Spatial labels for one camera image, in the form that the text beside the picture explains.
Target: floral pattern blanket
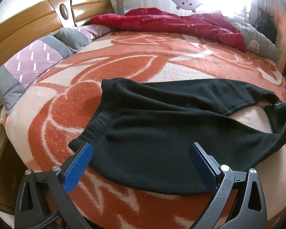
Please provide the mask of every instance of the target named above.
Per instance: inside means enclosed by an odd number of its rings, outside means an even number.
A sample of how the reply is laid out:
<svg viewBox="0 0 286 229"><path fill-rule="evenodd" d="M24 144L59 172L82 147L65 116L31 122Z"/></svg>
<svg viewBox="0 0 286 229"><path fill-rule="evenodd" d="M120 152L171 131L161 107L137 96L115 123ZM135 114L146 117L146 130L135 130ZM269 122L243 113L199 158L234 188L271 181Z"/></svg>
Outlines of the floral pattern blanket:
<svg viewBox="0 0 286 229"><path fill-rule="evenodd" d="M275 63L253 53L182 34L112 32L40 76L5 118L7 136L28 168L47 171L73 154L68 143L98 107L102 79L115 77L136 82L235 79L272 90L286 102L285 80ZM231 117L271 132L262 106ZM286 211L286 145L256 169L270 228ZM174 196L127 188L90 167L69 195L84 216L111 229L189 228L210 199L208 194ZM232 198L217 225L225 221Z"/></svg>

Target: fleece blanket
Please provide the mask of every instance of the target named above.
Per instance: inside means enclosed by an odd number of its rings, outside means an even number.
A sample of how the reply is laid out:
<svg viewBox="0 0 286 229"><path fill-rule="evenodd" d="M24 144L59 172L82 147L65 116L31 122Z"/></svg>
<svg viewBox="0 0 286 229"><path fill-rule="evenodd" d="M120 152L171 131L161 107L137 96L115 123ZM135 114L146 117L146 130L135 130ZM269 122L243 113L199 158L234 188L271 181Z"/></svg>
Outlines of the fleece blanket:
<svg viewBox="0 0 286 229"><path fill-rule="evenodd" d="M184 33L246 52L241 32L219 13L178 16L155 7L137 8L125 15L97 15L90 22L128 31Z"/></svg>
<svg viewBox="0 0 286 229"><path fill-rule="evenodd" d="M285 81L275 63L213 41L173 33L112 32L93 41L37 79L5 118L8 138L28 168L47 171L73 152L101 100L101 81L136 82L226 78L274 91L286 102ZM230 117L263 132L271 126L260 102ZM286 211L286 144L256 166L269 228ZM177 196L127 188L87 168L70 197L79 211L104 228L186 229L209 194ZM224 222L233 196L217 225Z"/></svg>

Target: black pants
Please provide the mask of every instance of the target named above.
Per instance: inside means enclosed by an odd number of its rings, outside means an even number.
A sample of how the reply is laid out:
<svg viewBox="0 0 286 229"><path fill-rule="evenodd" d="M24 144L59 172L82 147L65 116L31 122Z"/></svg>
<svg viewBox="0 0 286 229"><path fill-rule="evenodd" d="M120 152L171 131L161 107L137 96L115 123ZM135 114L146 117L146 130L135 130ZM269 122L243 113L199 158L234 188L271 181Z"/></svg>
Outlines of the black pants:
<svg viewBox="0 0 286 229"><path fill-rule="evenodd" d="M93 146L90 167L121 185L163 194L206 189L188 156L198 142L219 164L248 171L286 143L286 104L272 92L226 79L136 83L103 80L102 99L69 147ZM261 99L273 133L228 118Z"/></svg>

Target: black bag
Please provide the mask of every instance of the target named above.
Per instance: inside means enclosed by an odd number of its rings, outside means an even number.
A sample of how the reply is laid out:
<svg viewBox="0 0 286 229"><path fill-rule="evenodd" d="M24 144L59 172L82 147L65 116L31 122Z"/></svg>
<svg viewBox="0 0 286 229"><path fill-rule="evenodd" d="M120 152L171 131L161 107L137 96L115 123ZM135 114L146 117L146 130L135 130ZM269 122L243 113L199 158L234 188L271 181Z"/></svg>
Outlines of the black bag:
<svg viewBox="0 0 286 229"><path fill-rule="evenodd" d="M266 36L273 44L276 42L277 30L273 21L273 16L265 13L261 8L259 9L259 16L253 24L253 27L264 36Z"/></svg>

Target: wooden nightstand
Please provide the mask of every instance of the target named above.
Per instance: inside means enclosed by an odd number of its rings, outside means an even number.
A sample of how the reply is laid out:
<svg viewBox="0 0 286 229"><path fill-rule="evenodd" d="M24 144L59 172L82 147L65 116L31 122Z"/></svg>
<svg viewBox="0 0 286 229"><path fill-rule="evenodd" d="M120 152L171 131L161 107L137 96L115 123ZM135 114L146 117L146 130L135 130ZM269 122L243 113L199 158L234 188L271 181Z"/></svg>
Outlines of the wooden nightstand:
<svg viewBox="0 0 286 229"><path fill-rule="evenodd" d="M4 127L0 133L0 210L14 214L25 164L8 140Z"/></svg>

